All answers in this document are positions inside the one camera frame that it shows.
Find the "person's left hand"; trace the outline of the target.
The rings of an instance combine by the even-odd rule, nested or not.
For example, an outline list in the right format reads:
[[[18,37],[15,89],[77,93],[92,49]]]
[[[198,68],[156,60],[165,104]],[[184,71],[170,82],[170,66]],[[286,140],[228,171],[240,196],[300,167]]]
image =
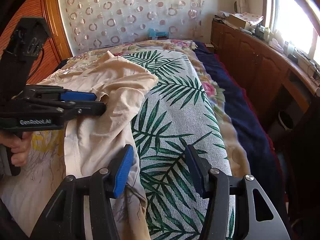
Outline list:
[[[23,132],[20,139],[14,134],[1,131],[0,143],[11,149],[11,163],[16,167],[24,166],[28,160],[33,132]]]

